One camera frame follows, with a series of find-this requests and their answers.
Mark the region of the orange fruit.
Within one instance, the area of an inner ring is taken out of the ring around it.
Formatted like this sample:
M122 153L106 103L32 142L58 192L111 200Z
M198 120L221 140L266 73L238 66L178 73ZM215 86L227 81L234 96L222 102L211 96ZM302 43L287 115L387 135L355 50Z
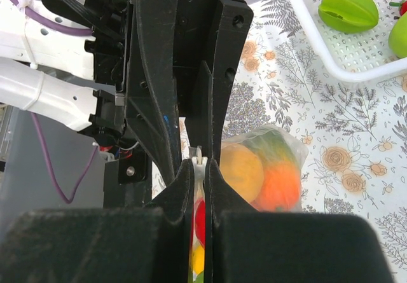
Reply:
M259 211L286 212L300 201L301 171L289 160L265 165L264 181L259 195L251 205Z

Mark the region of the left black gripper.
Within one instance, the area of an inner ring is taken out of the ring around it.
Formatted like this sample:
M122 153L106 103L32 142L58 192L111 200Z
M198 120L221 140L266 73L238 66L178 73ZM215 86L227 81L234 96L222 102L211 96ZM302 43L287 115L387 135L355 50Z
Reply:
M182 163L179 118L190 144L220 161L224 120L253 12L235 0L42 0L92 33L84 49L97 92L83 135L142 148L165 184Z

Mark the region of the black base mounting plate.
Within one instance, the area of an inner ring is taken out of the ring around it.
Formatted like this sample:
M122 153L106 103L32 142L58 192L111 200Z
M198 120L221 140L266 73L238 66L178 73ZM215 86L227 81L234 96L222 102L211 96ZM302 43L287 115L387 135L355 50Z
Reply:
M144 207L152 200L152 162L143 151L105 164L103 208Z

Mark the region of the red chili pepper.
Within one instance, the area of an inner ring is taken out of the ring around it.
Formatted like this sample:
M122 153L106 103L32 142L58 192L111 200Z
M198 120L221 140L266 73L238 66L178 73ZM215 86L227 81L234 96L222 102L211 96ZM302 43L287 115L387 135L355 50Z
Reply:
M389 6L391 7L397 7L399 10L399 15L394 16L394 20L400 19L406 12L407 12L407 2L406 0L401 0L400 2L393 2L391 1L389 3Z

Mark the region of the white plastic basket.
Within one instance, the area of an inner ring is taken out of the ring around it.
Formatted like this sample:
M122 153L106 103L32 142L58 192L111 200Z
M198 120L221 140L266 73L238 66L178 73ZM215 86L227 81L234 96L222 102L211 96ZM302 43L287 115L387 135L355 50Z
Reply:
M328 73L356 85L406 74L406 0L290 0Z

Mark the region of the green starfruit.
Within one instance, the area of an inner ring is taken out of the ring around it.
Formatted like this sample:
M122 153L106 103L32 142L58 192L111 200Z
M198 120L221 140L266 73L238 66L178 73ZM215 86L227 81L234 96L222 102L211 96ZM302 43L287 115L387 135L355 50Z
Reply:
M374 0L322 0L318 14L328 27L346 34L368 31L379 22Z

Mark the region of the red apple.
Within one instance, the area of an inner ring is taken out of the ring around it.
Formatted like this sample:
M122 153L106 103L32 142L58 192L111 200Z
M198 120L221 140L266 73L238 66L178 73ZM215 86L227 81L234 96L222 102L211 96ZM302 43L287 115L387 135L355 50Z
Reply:
M199 198L195 203L194 234L202 247L205 247L205 200Z

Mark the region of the floral table mat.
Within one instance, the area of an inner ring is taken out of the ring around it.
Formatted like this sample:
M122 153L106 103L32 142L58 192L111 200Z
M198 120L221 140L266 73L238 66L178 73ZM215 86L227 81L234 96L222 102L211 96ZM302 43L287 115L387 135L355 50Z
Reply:
M396 282L406 281L406 75L349 88L314 53L289 0L252 5L224 138L267 123L309 151L305 212L355 214L380 236Z

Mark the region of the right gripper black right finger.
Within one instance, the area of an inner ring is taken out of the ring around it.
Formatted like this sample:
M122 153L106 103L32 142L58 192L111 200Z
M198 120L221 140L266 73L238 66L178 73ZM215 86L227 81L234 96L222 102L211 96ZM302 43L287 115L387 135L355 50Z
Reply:
M258 212L206 166L206 282L392 282L378 237L358 216Z

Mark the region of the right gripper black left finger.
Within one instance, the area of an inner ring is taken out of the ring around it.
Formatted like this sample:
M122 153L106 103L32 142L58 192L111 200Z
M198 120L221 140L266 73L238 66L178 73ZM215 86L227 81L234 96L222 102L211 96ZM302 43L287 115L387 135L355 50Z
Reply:
M1 242L2 282L187 282L194 167L144 207L38 210Z

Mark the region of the yellow lemon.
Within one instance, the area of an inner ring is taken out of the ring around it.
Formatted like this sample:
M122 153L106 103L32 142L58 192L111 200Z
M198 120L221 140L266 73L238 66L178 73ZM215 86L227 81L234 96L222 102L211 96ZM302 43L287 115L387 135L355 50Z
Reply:
M198 245L192 254L192 269L195 274L199 275L204 271L205 266L205 249Z

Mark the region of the orange green mango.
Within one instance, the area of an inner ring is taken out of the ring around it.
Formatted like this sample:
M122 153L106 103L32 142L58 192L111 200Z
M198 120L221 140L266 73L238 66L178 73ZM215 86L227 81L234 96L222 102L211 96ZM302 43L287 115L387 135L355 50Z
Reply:
M247 134L226 141L221 151L220 169L224 180L245 200L253 202L264 181L263 169L269 162L289 160L295 156L283 136L276 130Z

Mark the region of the clear zip top bag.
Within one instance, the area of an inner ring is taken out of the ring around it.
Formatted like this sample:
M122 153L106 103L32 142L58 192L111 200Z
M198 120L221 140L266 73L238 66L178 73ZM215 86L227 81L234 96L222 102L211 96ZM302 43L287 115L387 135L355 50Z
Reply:
M193 186L201 179L205 194L205 281L229 282L243 261L243 238L233 231L243 219L255 213L252 204L265 180L260 157L248 148L232 144L221 151L221 123L198 124L196 134L208 159L202 173L194 171L190 160L175 164L178 177L159 169L167 189L154 203L163 210L165 226L160 230L153 265L153 282L186 282L190 273L190 242L194 227Z

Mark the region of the green apple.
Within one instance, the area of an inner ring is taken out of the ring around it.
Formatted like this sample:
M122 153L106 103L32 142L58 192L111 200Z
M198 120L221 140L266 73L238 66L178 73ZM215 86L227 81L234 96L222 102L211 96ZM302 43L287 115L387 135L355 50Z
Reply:
M388 40L389 48L399 59L406 58L406 12L399 16Z

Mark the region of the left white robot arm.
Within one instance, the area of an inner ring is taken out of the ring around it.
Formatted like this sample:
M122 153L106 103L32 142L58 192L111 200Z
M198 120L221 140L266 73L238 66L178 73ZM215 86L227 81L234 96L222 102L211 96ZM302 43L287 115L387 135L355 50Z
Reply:
M252 19L244 0L1 0L1 102L142 148L170 184L180 117L220 159Z

